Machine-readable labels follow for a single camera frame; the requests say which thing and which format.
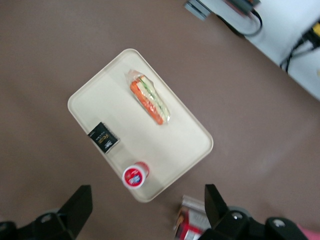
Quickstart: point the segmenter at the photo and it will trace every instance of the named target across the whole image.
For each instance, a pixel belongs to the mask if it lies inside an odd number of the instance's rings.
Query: tray
[[[170,110],[168,124],[157,125],[135,99],[125,78],[130,69],[153,81]],[[154,199],[213,148],[212,136],[134,49],[121,52],[75,92],[68,109],[86,134],[103,122],[120,138],[107,154],[97,147],[119,178],[138,161],[148,164],[150,174],[143,186],[130,190],[139,202]]]

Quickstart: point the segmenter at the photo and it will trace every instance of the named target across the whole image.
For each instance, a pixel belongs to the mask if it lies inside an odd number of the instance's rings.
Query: yogurt cup
[[[149,175],[149,167],[143,161],[127,167],[122,174],[122,182],[128,189],[140,188]]]

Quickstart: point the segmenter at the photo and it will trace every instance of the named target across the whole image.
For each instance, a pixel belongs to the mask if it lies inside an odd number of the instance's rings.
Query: black package
[[[109,152],[110,149],[119,142],[119,139],[102,122],[100,122],[88,136],[104,153]]]

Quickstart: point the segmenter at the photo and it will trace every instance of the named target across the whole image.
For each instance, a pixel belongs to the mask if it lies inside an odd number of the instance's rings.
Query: plastic wrap
[[[170,112],[158,95],[154,83],[136,70],[130,70],[126,74],[126,80],[135,97],[156,123],[159,125],[167,123],[170,119]]]

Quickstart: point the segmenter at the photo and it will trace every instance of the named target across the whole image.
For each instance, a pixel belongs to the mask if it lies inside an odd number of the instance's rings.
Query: brown floor
[[[320,102],[214,15],[184,0],[0,1],[0,216],[23,226],[91,184],[80,240],[173,238],[183,195],[216,184],[263,222],[320,231]],[[127,48],[138,50],[212,134],[212,152],[139,203],[67,108]]]

